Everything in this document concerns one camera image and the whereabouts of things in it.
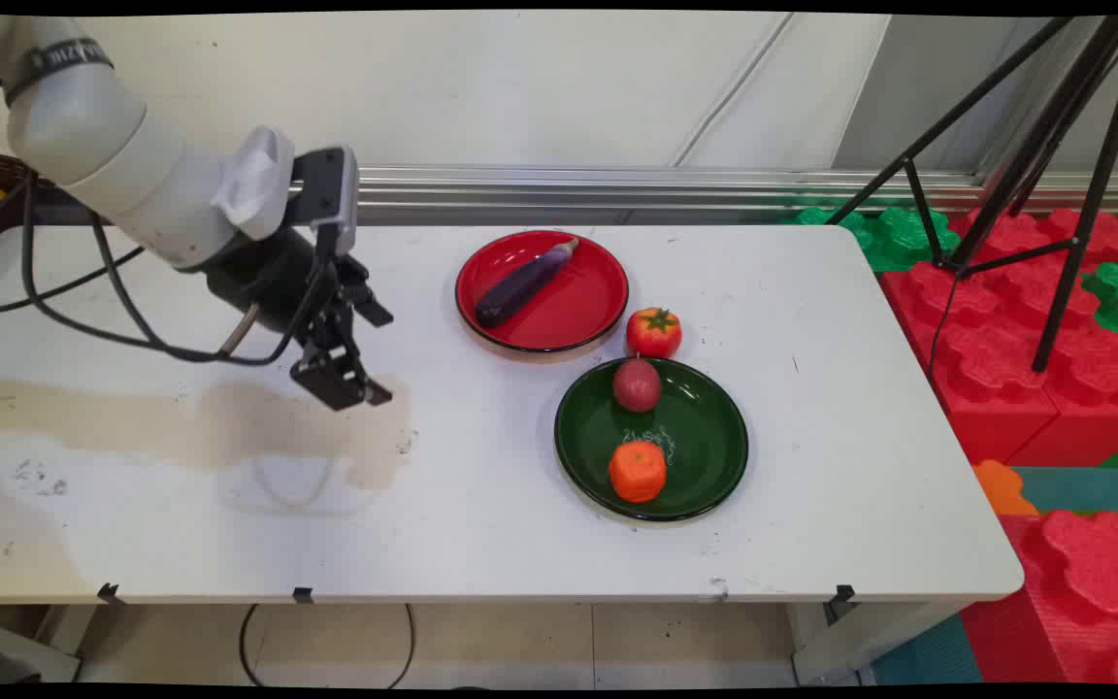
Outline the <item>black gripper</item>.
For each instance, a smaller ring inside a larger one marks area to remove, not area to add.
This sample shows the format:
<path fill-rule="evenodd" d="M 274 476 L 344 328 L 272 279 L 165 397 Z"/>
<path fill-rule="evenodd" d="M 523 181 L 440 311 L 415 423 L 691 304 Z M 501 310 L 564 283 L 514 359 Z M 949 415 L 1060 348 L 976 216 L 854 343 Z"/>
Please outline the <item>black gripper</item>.
<path fill-rule="evenodd" d="M 313 265 L 325 252 L 322 236 L 318 242 L 307 240 L 293 227 L 283 227 L 263 242 L 240 236 L 231 251 L 219 253 L 205 265 L 206 287 L 240 313 L 257 306 L 254 322 L 284 336 L 305 301 Z M 369 287 L 369 271 L 358 259 L 337 257 L 337 278 L 343 304 L 375 327 L 394 322 L 394 315 Z M 361 403 L 381 406 L 392 402 L 391 390 L 373 380 L 361 363 L 353 322 L 315 321 L 299 344 L 301 358 L 288 376 L 325 407 L 338 412 Z"/>

